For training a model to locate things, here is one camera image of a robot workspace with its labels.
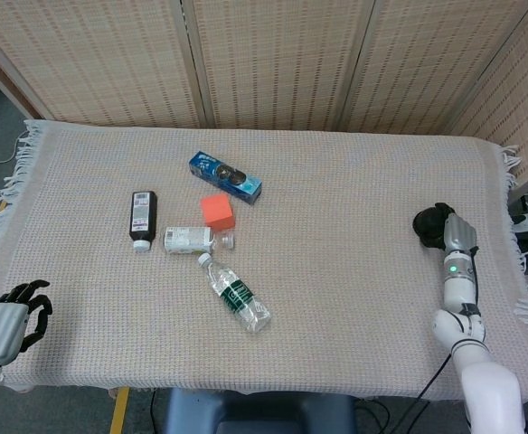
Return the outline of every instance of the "woven panel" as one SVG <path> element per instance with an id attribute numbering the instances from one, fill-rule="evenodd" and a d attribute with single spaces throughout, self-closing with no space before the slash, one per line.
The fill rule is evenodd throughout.
<path id="1" fill-rule="evenodd" d="M 384 0 L 342 129 L 437 133 L 526 9 L 517 0 Z"/>
<path id="2" fill-rule="evenodd" d="M 519 185 L 528 182 L 528 17 L 448 132 L 519 146 L 522 163 L 515 174 Z"/>
<path id="3" fill-rule="evenodd" d="M 193 0 L 216 126 L 330 129 L 366 6 Z"/>
<path id="4" fill-rule="evenodd" d="M 56 119 L 199 126 L 166 1 L 0 2 L 0 48 Z"/>
<path id="5" fill-rule="evenodd" d="M 5 93 L 10 99 L 14 100 L 17 106 L 27 111 L 27 113 L 33 117 L 38 116 L 37 111 L 33 105 L 27 100 L 27 98 L 21 93 L 21 91 L 14 85 L 13 81 L 5 74 L 0 67 L 0 87 L 3 93 Z"/>

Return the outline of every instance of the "robot finger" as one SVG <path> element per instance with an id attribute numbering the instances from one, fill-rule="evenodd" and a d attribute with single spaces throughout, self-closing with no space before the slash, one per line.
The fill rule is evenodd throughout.
<path id="1" fill-rule="evenodd" d="M 17 303 L 28 303 L 37 288 L 45 288 L 48 286 L 49 286 L 49 282 L 46 282 L 45 280 L 34 280 L 19 295 L 19 297 L 16 299 L 16 302 Z"/>
<path id="2" fill-rule="evenodd" d="M 11 292 L 7 294 L 7 297 L 3 301 L 5 303 L 14 303 L 28 287 L 28 283 L 22 283 L 21 285 L 17 285 L 13 289 L 11 289 Z"/>
<path id="3" fill-rule="evenodd" d="M 37 327 L 35 327 L 35 331 L 33 333 L 23 339 L 23 342 L 21 343 L 21 353 L 27 351 L 31 345 L 36 344 L 43 338 L 45 331 L 47 330 L 48 318 L 49 314 L 47 314 L 46 310 L 39 312 Z"/>
<path id="4" fill-rule="evenodd" d="M 51 300 L 43 294 L 29 300 L 29 314 L 31 314 L 37 307 L 43 307 L 47 312 L 47 315 L 53 313 Z"/>

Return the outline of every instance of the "black bottle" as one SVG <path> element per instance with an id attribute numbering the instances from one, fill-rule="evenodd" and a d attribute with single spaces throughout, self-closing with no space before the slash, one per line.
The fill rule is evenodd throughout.
<path id="1" fill-rule="evenodd" d="M 156 237 L 157 196 L 154 192 L 134 192 L 131 195 L 129 236 L 136 251 L 148 251 Z"/>

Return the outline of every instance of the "black cable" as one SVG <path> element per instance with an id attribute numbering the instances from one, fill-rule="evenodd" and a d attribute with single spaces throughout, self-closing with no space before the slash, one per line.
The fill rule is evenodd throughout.
<path id="1" fill-rule="evenodd" d="M 437 380 L 437 377 L 440 376 L 440 374 L 443 372 L 443 369 L 445 369 L 445 366 L 447 366 L 447 363 L 448 361 L 451 359 L 451 354 L 449 354 L 447 356 L 447 358 L 445 359 L 445 362 L 443 362 L 443 364 L 441 365 L 440 368 L 437 369 L 437 371 L 435 372 L 435 375 L 433 375 L 433 377 L 429 380 L 429 382 L 427 383 L 427 385 L 425 386 L 425 388 L 419 393 L 419 396 L 417 396 L 417 398 L 415 398 L 415 400 L 412 402 L 412 404 L 409 406 L 408 409 L 405 410 L 404 413 L 402 413 L 402 416 L 401 418 L 399 419 L 399 421 L 397 422 L 397 424 L 392 428 L 392 431 L 389 433 L 389 434 L 392 434 L 393 432 L 395 432 L 399 426 L 402 424 L 402 422 L 405 420 L 405 418 L 407 417 L 407 415 L 410 413 L 410 411 L 415 407 L 415 405 L 417 405 L 420 401 L 420 399 L 423 397 L 423 395 L 427 392 L 427 390 L 429 389 L 430 385 L 435 381 Z"/>
<path id="2" fill-rule="evenodd" d="M 376 423 L 376 425 L 379 427 L 379 432 L 382 432 L 383 430 L 383 427 L 382 427 L 382 424 L 381 424 L 381 421 L 379 420 L 379 418 L 376 417 L 376 414 L 374 414 L 374 411 L 372 411 L 371 409 L 369 409 L 368 407 L 364 406 L 364 405 L 357 405 L 357 406 L 354 406 L 357 410 L 364 410 L 366 411 L 368 414 L 371 415 L 372 419 L 374 420 L 374 422 Z"/>
<path id="3" fill-rule="evenodd" d="M 382 408 L 383 410 L 385 410 L 386 413 L 387 413 L 387 420 L 384 422 L 384 426 L 383 426 L 382 429 L 379 431 L 379 434 L 383 434 L 384 431 L 385 431 L 387 428 L 389 428 L 389 422 L 391 421 L 391 412 L 389 411 L 389 408 L 388 408 L 386 405 L 384 405 L 382 402 L 380 402 L 380 401 L 377 401 L 377 400 L 370 400 L 370 401 L 368 401 L 368 402 L 372 402 L 373 404 L 377 404 L 377 405 L 381 406 L 381 408 Z"/>
<path id="4" fill-rule="evenodd" d="M 154 393 L 152 393 L 152 401 L 149 403 L 149 417 L 152 420 L 152 425 L 154 427 L 154 434 L 157 434 L 156 417 L 154 416 L 154 402 L 156 401 L 156 392 L 157 392 L 157 389 L 155 389 Z"/>
<path id="5" fill-rule="evenodd" d="M 459 321 L 459 318 L 457 318 L 457 315 L 455 315 L 450 310 L 446 310 L 445 312 L 447 312 L 449 315 L 455 318 L 455 321 L 457 321 L 457 324 L 459 324 L 459 328 L 461 329 L 461 332 L 465 333 L 465 328 L 463 327 L 463 324 L 461 323 L 461 321 Z"/>
<path id="6" fill-rule="evenodd" d="M 479 280 L 477 279 L 477 268 L 475 266 L 475 255 L 479 251 L 479 248 L 475 246 L 471 249 L 471 268 L 473 269 L 473 278 L 475 279 L 475 304 L 479 304 Z"/>
<path id="7" fill-rule="evenodd" d="M 425 412 L 425 410 L 427 409 L 427 407 L 430 405 L 430 401 L 427 401 L 424 405 L 424 407 L 422 409 L 420 409 L 419 413 L 417 413 L 417 416 L 415 416 L 415 419 L 412 420 L 412 422 L 410 423 L 409 425 L 409 429 L 407 429 L 407 434 L 410 434 L 410 432 L 412 431 L 412 427 L 415 426 L 415 424 L 417 423 L 417 421 L 419 420 L 420 418 L 420 415 L 423 414 Z"/>

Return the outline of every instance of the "tablecloth fringe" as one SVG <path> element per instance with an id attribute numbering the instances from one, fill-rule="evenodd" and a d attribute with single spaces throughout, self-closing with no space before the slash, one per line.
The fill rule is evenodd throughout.
<path id="1" fill-rule="evenodd" d="M 515 175 L 511 173 L 511 170 L 521 163 L 521 158 L 517 155 L 518 146 L 503 146 L 501 149 L 501 154 L 503 156 L 504 166 L 505 166 L 505 178 L 504 178 L 504 203 L 507 204 L 509 191 L 517 185 Z M 511 217 L 508 213 L 504 214 L 504 226 L 509 228 L 509 239 L 512 251 L 515 252 L 519 268 L 523 272 L 526 271 L 526 255 L 521 253 L 519 245 L 517 244 L 517 237 L 515 237 L 514 232 L 514 223 L 511 220 Z M 522 297 L 519 297 L 517 303 L 515 304 L 514 313 L 517 315 L 520 321 L 527 325 L 528 329 L 528 286 L 526 283 L 523 283 L 523 287 L 526 291 L 526 294 L 523 294 Z"/>
<path id="2" fill-rule="evenodd" d="M 18 143 L 24 145 L 17 149 L 13 175 L 5 178 L 5 188 L 0 190 L 0 203 L 6 203 L 6 206 L 0 211 L 0 238 L 6 227 L 5 222 L 13 214 L 13 204 L 21 194 L 25 182 L 33 170 L 42 143 L 42 129 L 39 124 L 34 120 L 25 120 L 25 125 L 29 134 L 27 137 L 18 139 Z"/>

